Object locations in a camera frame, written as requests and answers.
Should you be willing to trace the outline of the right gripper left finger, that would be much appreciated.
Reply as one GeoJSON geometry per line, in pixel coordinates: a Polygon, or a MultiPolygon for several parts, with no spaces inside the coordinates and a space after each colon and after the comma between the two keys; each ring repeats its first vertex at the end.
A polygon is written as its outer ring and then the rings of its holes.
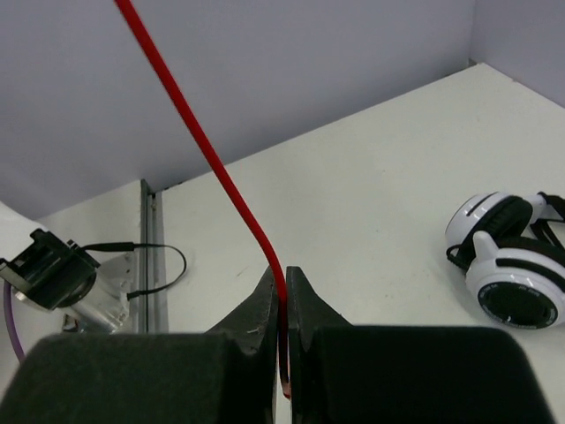
{"type": "Polygon", "coordinates": [[[60,335],[28,353],[4,423],[271,423],[278,297],[266,270],[203,333],[60,335]]]}

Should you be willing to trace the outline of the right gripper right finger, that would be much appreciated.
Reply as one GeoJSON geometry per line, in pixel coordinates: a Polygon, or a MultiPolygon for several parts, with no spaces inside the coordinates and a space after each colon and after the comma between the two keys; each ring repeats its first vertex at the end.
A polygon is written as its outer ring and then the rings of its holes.
{"type": "Polygon", "coordinates": [[[485,327],[353,325],[286,271],[295,423],[548,423],[519,344],[485,327]]]}

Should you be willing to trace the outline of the red black headphones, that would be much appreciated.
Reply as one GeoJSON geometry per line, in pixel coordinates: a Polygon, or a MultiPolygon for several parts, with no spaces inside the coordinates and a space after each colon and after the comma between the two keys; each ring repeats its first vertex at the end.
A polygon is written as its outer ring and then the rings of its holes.
{"type": "Polygon", "coordinates": [[[174,79],[169,67],[164,61],[160,51],[147,31],[142,19],[131,1],[117,1],[116,6],[122,14],[124,21],[132,32],[140,48],[142,49],[147,61],[152,66],[156,76],[162,83],[164,90],[173,103],[178,115],[184,122],[187,130],[198,145],[200,152],[206,159],[211,171],[215,174],[224,192],[230,198],[234,208],[245,222],[247,228],[254,236],[255,240],[264,253],[267,263],[273,272],[275,288],[278,296],[278,364],[279,377],[282,386],[282,393],[287,398],[291,398],[290,382],[290,355],[288,337],[288,288],[283,274],[283,267],[270,242],[267,234],[263,231],[259,222],[249,209],[243,196],[237,189],[230,174],[227,172],[220,156],[216,153],[213,145],[206,136],[199,121],[195,117],[192,109],[186,101],[179,85],[174,79]]]}

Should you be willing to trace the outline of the white black headphones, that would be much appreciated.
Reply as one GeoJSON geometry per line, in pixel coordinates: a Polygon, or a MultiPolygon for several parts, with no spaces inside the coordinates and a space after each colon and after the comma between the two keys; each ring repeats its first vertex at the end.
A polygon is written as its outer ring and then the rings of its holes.
{"type": "Polygon", "coordinates": [[[564,323],[564,199],[536,193],[476,194],[451,217],[446,256],[494,321],[518,329],[564,323]]]}

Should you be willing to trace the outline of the aluminium mounting rail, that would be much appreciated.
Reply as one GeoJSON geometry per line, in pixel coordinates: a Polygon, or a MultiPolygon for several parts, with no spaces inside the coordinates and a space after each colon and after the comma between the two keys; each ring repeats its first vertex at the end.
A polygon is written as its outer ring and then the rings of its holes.
{"type": "MultiPolygon", "coordinates": [[[[164,244],[162,194],[145,179],[140,182],[140,242],[164,244]]],[[[139,251],[139,288],[156,289],[167,283],[165,248],[147,247],[139,251]]],[[[138,298],[139,331],[145,334],[169,331],[168,301],[165,291],[138,298]]]]}

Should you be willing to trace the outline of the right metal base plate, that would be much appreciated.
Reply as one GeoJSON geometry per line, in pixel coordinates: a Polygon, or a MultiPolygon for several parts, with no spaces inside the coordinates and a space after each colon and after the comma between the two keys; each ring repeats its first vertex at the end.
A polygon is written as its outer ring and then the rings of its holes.
{"type": "Polygon", "coordinates": [[[78,324],[78,332],[113,334],[131,329],[126,295],[132,288],[132,268],[129,254],[103,262],[87,295],[63,309],[78,324]]]}

